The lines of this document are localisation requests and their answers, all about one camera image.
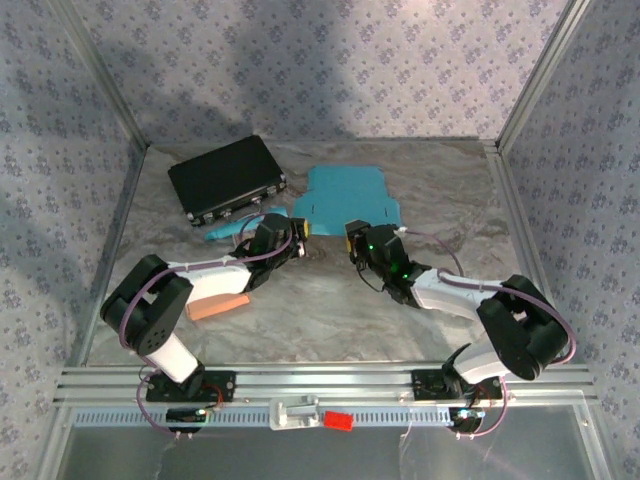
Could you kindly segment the black right controller board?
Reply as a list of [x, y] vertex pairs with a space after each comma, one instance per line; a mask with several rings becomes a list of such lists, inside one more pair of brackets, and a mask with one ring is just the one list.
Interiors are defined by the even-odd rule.
[[461, 435], [475, 435], [480, 429], [485, 417], [485, 411], [480, 408], [450, 408], [451, 425], [449, 429]]

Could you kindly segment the aluminium frame post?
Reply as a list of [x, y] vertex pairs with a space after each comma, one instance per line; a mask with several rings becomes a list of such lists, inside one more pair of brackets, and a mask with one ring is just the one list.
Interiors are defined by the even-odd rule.
[[567, 4], [559, 15], [511, 113], [495, 140], [499, 154], [506, 155], [512, 148], [535, 105], [551, 81], [592, 1], [567, 0]]

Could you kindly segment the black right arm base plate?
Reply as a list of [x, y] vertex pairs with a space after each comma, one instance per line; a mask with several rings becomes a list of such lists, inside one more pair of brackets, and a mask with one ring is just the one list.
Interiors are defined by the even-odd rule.
[[497, 378], [471, 384], [458, 374], [442, 369], [411, 372], [415, 400], [501, 400], [503, 392]]

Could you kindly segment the aluminium mounting rail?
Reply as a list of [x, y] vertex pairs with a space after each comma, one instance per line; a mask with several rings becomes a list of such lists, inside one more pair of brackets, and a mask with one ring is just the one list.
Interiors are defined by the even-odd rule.
[[[418, 363], [308, 363], [223, 365], [236, 372], [233, 401], [263, 405], [273, 398], [315, 395], [326, 404], [394, 405], [413, 400], [411, 372]], [[135, 400], [135, 366], [70, 367], [54, 394], [56, 406], [124, 406]], [[598, 399], [588, 368], [552, 366], [534, 381], [508, 374], [508, 399], [517, 407], [573, 405]]]

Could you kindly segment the blue paper box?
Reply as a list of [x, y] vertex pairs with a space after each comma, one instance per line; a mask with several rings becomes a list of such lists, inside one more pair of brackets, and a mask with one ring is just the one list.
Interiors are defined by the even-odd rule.
[[345, 225], [354, 220], [403, 225], [400, 205], [376, 166], [313, 167], [307, 191], [294, 202], [293, 216], [306, 219], [311, 233], [322, 236], [343, 236]]

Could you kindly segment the black left controller board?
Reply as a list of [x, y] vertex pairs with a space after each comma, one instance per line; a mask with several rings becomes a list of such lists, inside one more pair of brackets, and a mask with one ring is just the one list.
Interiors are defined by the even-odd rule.
[[201, 430], [200, 424], [207, 420], [207, 410], [203, 408], [170, 408], [165, 422], [172, 433], [194, 434]]

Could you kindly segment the black controller board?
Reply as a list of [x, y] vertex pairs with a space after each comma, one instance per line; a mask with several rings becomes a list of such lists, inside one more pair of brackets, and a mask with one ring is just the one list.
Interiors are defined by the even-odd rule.
[[450, 408], [451, 425], [449, 429], [461, 435], [475, 435], [480, 429], [485, 417], [485, 411], [480, 408]]
[[203, 408], [170, 408], [165, 422], [172, 433], [194, 434], [201, 430], [200, 424], [207, 420], [207, 410]]

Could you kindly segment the red plastic block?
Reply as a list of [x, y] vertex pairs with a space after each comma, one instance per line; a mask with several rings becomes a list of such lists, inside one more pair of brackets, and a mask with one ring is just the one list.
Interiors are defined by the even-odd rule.
[[350, 432], [353, 429], [354, 417], [349, 413], [326, 411], [323, 425], [328, 429]]

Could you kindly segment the grey plastic clamp bracket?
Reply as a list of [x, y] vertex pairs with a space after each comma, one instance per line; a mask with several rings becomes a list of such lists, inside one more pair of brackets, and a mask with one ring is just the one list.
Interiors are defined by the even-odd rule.
[[269, 402], [269, 426], [274, 431], [315, 428], [319, 425], [319, 398], [315, 395], [273, 398]]

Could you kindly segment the teal pen tube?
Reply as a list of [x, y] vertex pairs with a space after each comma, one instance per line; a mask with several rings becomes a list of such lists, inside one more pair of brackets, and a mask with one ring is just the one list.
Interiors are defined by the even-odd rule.
[[276, 206], [267, 209], [261, 213], [249, 214], [224, 226], [217, 227], [204, 235], [205, 241], [217, 241], [239, 235], [245, 231], [254, 230], [259, 222], [266, 217], [267, 214], [279, 214], [287, 217], [288, 211], [283, 206]]

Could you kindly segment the black hard case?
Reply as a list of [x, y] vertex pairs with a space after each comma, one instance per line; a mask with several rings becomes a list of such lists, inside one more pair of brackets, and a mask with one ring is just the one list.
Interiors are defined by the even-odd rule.
[[168, 176], [194, 227], [260, 203], [287, 186], [283, 170], [258, 135], [178, 163]]

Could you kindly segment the aluminium side rail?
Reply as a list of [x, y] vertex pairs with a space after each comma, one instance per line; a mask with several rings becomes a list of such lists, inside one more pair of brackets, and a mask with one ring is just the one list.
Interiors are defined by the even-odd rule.
[[521, 271], [532, 280], [551, 305], [554, 306], [555, 302], [551, 288], [546, 278], [510, 165], [503, 159], [494, 141], [482, 140], [481, 143], [496, 186], [501, 208], [507, 216], [507, 225]]
[[100, 322], [100, 307], [106, 295], [116, 253], [123, 235], [147, 149], [148, 146], [143, 144], [141, 148], [134, 147], [132, 150], [132, 157], [128, 164], [109, 229], [107, 230], [96, 273], [89, 289], [89, 303], [76, 323], [78, 332], [71, 343], [71, 351], [65, 362], [66, 367], [83, 367], [87, 364], [96, 325]]

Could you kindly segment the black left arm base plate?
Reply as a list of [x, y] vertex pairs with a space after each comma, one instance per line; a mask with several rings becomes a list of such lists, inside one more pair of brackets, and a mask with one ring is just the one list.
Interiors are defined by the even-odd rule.
[[145, 399], [151, 403], [230, 402], [235, 393], [236, 373], [227, 370], [198, 370], [182, 383], [167, 375], [154, 375], [149, 381]]

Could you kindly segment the grey metal panel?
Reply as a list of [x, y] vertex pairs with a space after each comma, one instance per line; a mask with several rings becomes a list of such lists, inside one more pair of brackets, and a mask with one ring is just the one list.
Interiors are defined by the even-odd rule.
[[49, 480], [600, 480], [570, 407], [511, 407], [493, 433], [216, 426], [173, 440], [126, 410], [76, 415]]

